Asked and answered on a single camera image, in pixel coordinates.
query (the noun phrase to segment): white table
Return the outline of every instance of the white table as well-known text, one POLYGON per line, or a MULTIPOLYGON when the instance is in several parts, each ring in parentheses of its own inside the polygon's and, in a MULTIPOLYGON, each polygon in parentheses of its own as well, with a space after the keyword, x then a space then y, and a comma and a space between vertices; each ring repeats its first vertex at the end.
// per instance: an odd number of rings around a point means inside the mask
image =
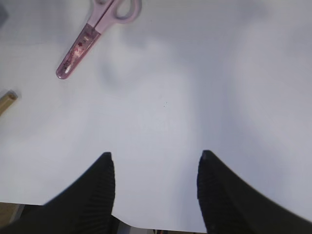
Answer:
POLYGON ((143 0, 68 80, 55 75, 88 0, 0 0, 0 201, 43 204, 105 151, 113 215, 204 232, 197 165, 213 150, 312 220, 312 1, 143 0))

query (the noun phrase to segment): pencil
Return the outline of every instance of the pencil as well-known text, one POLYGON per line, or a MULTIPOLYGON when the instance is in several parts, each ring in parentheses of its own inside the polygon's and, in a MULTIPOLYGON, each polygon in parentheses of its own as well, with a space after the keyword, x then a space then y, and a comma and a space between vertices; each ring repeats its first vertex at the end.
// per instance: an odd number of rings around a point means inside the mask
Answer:
POLYGON ((15 102, 17 98, 18 96, 14 92, 9 91, 0 99, 0 116, 12 105, 13 102, 15 102))

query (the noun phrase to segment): wooden floor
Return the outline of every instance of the wooden floor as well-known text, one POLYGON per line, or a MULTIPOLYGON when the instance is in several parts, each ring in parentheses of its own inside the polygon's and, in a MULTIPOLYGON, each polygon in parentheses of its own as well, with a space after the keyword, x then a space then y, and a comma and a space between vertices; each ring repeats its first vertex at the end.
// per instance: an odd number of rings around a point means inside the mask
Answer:
POLYGON ((10 222, 12 215, 16 212, 17 205, 11 203, 0 203, 0 228, 10 222))

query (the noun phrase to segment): pink plastic sheath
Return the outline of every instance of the pink plastic sheath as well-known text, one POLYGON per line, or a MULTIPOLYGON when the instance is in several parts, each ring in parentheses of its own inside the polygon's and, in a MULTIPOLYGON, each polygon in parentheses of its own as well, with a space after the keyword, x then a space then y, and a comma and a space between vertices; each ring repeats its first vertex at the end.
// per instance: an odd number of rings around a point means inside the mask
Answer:
POLYGON ((89 24, 86 24, 63 62, 58 67, 56 72, 58 78, 68 78, 100 36, 101 34, 99 32, 89 24))
POLYGON ((117 10, 124 0, 107 0, 104 4, 93 0, 93 13, 63 62, 58 67, 58 78, 68 78, 101 34, 111 25, 114 23, 130 23, 135 20, 140 12, 140 1, 131 0, 132 4, 129 14, 126 17, 119 18, 117 16, 117 10))

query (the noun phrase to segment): pink scissors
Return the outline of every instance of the pink scissors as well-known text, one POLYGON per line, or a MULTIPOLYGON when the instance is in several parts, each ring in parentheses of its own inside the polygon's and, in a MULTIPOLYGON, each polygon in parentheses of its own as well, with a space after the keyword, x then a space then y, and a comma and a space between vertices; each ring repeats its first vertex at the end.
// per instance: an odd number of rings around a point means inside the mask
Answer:
POLYGON ((97 39, 114 23, 130 23, 140 12, 140 0, 132 0, 128 16, 118 17, 117 10, 124 0, 107 0, 101 3, 93 0, 93 12, 63 62, 57 69, 57 76, 66 79, 77 67, 97 39))

